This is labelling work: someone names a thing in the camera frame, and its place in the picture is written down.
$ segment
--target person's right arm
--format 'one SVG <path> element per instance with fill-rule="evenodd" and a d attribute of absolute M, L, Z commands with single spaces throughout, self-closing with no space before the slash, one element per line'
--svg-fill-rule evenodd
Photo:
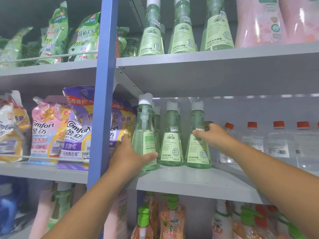
<path fill-rule="evenodd" d="M 308 238 L 319 238 L 319 177 L 236 140 L 214 123 L 209 127 L 208 132 L 194 130 L 193 134 L 233 158 L 257 189 Z"/>

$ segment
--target hand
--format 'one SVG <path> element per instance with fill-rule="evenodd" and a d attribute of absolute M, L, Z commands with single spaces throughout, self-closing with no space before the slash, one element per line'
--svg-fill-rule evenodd
<path fill-rule="evenodd" d="M 127 183 L 138 173 L 141 169 L 156 159 L 158 154 L 156 152 L 140 155 L 132 148 L 128 135 L 122 136 L 121 144 L 116 148 L 113 156 L 110 159 L 108 170 L 115 170 L 123 176 L 124 182 Z"/>
<path fill-rule="evenodd" d="M 205 126 L 209 126 L 209 131 L 202 132 L 193 130 L 193 134 L 202 138 L 209 146 L 224 150 L 233 137 L 229 136 L 227 132 L 213 122 L 205 122 Z"/>

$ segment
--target person's left arm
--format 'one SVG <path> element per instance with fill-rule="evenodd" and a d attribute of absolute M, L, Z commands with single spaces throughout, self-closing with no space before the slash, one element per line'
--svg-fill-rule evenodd
<path fill-rule="evenodd" d="M 42 239 L 98 238 L 113 201 L 124 185 L 157 156 L 157 153 L 137 154 L 128 135 L 123 136 L 106 173 Z"/>

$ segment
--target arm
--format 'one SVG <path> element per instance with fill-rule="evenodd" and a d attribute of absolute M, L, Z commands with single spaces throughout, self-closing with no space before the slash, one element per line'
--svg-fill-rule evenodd
<path fill-rule="evenodd" d="M 128 136 L 123 136 L 106 173 L 42 239 L 98 238 L 113 201 L 124 185 L 157 156 L 157 153 L 137 154 Z"/>
<path fill-rule="evenodd" d="M 306 236 L 319 237 L 319 178 L 258 151 L 211 123 L 208 132 L 193 134 L 233 158 L 270 201 Z"/>

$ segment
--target forearm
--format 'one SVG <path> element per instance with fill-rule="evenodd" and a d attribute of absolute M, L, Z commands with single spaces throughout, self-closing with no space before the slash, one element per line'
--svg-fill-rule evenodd
<path fill-rule="evenodd" d="M 227 138 L 221 152 L 232 157 L 245 174 L 278 209 L 309 238 L 319 235 L 319 178 L 234 138 Z"/>
<path fill-rule="evenodd" d="M 125 183 L 120 173 L 108 170 L 42 239 L 98 238 Z"/>

